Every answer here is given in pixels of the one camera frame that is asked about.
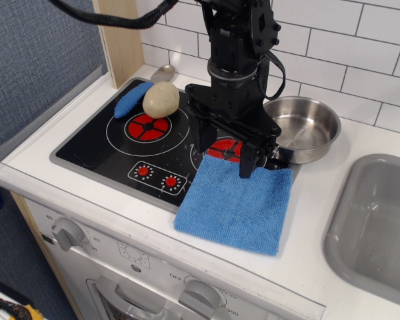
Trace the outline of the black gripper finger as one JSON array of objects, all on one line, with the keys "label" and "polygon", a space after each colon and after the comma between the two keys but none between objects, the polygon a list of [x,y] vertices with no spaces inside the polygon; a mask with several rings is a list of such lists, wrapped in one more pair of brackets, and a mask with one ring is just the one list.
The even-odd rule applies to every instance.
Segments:
[{"label": "black gripper finger", "polygon": [[217,129],[209,121],[199,120],[197,135],[197,149],[204,152],[216,142]]},{"label": "black gripper finger", "polygon": [[242,142],[239,164],[240,178],[250,178],[252,172],[256,169],[257,162],[260,158],[261,150],[256,140],[248,139]]}]

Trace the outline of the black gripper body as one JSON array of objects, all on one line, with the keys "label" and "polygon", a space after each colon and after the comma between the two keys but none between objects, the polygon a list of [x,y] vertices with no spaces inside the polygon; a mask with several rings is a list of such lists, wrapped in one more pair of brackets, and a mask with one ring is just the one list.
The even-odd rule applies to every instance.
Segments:
[{"label": "black gripper body", "polygon": [[264,110],[267,82],[266,77],[249,77],[238,83],[213,79],[209,87],[188,84],[185,87],[187,109],[196,148],[198,121],[204,120],[217,132],[230,133],[241,142],[256,140],[261,150],[260,159],[272,155],[281,129]]}]

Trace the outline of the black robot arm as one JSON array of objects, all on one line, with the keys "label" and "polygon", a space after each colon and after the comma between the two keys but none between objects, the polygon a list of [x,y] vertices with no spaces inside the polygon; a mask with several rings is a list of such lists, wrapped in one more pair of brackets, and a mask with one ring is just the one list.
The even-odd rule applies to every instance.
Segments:
[{"label": "black robot arm", "polygon": [[204,152],[218,130],[231,134],[242,144],[239,175],[248,178],[273,154],[281,134],[263,106],[269,65],[285,69],[271,52],[281,26],[269,1],[202,1],[201,7],[211,44],[211,84],[185,88],[194,145]]}]

